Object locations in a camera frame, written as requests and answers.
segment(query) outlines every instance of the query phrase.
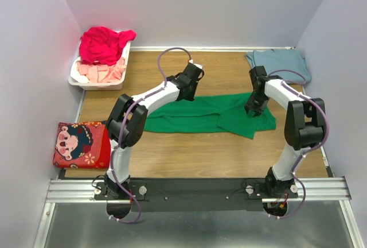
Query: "metal floor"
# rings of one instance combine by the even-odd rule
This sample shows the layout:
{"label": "metal floor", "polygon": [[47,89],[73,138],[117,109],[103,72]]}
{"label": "metal floor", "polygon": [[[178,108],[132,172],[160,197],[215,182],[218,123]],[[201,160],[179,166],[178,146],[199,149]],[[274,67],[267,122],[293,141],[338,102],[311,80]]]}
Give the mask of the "metal floor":
{"label": "metal floor", "polygon": [[[292,211],[299,202],[291,202]],[[292,218],[265,212],[154,212],[109,220],[104,203],[56,204],[45,247],[353,247],[338,201],[307,201]]]}

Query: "fabric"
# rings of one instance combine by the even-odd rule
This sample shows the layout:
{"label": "fabric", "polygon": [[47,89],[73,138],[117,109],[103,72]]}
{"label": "fabric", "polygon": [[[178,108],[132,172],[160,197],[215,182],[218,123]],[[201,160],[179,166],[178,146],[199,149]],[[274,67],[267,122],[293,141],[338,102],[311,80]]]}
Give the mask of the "fabric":
{"label": "fabric", "polygon": [[258,117],[249,117],[245,104],[251,93],[197,96],[193,102],[180,100],[151,113],[145,130],[160,133],[232,132],[253,139],[255,132],[276,128],[268,108]]}
{"label": "fabric", "polygon": [[[264,66],[269,74],[280,69],[289,69],[300,73],[307,82],[311,81],[311,76],[306,69],[306,61],[298,50],[274,49],[265,51],[253,51],[246,53],[251,68]],[[274,75],[282,77],[284,80],[292,80],[302,83],[303,79],[291,72],[278,72]]]}
{"label": "fabric", "polygon": [[115,65],[127,42],[134,40],[132,30],[115,32],[106,27],[91,27],[80,38],[79,54],[83,64]]}
{"label": "fabric", "polygon": [[126,69],[125,59],[120,58],[113,66],[107,64],[83,64],[77,62],[79,74],[86,76],[90,83],[113,83],[121,80]]}
{"label": "fabric", "polygon": [[107,169],[111,145],[106,122],[59,123],[53,156],[58,168]]}

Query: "laundry basket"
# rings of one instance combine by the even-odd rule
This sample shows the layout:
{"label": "laundry basket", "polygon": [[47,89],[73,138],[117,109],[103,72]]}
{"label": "laundry basket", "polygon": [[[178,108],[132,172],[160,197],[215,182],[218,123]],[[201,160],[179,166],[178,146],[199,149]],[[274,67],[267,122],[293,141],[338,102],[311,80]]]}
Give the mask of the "laundry basket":
{"label": "laundry basket", "polygon": [[[113,82],[113,83],[79,83],[75,81],[71,76],[69,76],[69,79],[68,79],[69,84],[71,84],[72,86],[80,86],[84,90],[120,90],[122,88],[122,84],[124,82],[125,74],[127,70],[128,55],[130,52],[130,43],[131,42],[128,41],[126,46],[122,50],[121,57],[125,59],[126,68],[125,68],[125,71],[122,73],[121,80],[119,80],[118,82]],[[75,70],[77,71],[77,69],[74,69],[74,68],[75,66],[77,66],[78,60],[80,60],[80,57],[74,61],[71,71],[73,70],[74,72]]]}

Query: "white wall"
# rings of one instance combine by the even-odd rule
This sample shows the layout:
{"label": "white wall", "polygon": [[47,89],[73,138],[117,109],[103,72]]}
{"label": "white wall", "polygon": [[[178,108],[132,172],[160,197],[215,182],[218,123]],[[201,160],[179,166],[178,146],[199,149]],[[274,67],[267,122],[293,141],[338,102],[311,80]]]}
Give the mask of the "white wall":
{"label": "white wall", "polygon": [[0,246],[32,247],[59,121],[80,91],[67,83],[80,29],[65,0],[0,0]]}
{"label": "white wall", "polygon": [[322,0],[67,0],[79,26],[133,29],[133,46],[295,46]]}
{"label": "white wall", "polygon": [[367,243],[366,7],[367,0],[324,0],[298,48],[313,77],[307,93],[326,102],[330,166],[337,176],[346,176]]}

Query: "green cloth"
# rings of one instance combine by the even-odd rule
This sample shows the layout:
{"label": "green cloth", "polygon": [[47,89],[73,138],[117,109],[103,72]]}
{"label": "green cloth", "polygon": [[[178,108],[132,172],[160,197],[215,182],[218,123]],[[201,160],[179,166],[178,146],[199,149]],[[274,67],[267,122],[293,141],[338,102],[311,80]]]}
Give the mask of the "green cloth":
{"label": "green cloth", "polygon": [[168,103],[151,113],[145,131],[160,133],[232,132],[253,139],[256,131],[276,128],[268,108],[258,117],[249,117],[245,104],[251,93],[197,96],[193,102]]}

